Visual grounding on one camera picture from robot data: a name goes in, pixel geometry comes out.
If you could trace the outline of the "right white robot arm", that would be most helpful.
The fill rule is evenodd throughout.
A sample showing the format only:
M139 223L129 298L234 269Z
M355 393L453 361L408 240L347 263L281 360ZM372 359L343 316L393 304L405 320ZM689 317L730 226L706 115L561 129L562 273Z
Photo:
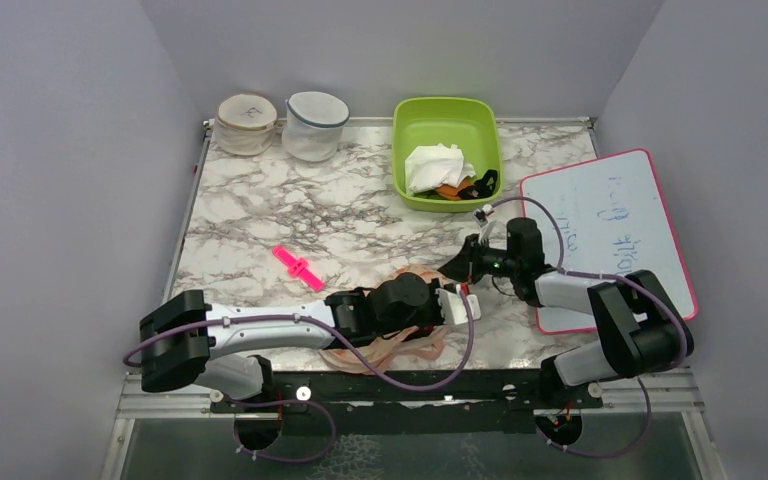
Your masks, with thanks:
M507 222L503 249L490 247L479 234L468 236L439 271L470 284L485 276L506 278L515 296L532 307L593 318L597 340L541 363L537 393L552 407L572 399L577 386L666 371L694 350L689 328L653 272L620 276L552 267L541 231L529 218Z

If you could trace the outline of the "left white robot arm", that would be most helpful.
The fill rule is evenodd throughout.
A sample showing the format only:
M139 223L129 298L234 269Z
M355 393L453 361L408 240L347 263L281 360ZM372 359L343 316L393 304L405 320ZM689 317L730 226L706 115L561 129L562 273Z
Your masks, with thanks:
M375 288L357 287L291 307L211 305L186 290L146 315L140 342L125 364L137 368L149 393L197 384L238 398L258 411L273 401L266 363L241 353L274 348L344 349L372 362L364 347L390 335L432 334L468 323L464 289L403 272Z

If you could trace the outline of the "floral mesh laundry bag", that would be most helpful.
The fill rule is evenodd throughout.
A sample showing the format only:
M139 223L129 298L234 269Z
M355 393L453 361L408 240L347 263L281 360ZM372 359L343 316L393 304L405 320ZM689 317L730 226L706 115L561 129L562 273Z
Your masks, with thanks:
M399 268L379 283L394 280L402 273L418 275L425 283L440 280L443 285L450 283L439 271L421 264L411 264ZM363 356L379 371L385 372L391 363L400 356L414 356L420 359L436 361L445 349L445 338L451 332L448 326L432 326L428 331L416 327L401 330L376 338L370 345L360 347ZM346 349L319 351L325 364L337 371L349 374L372 375L354 354Z

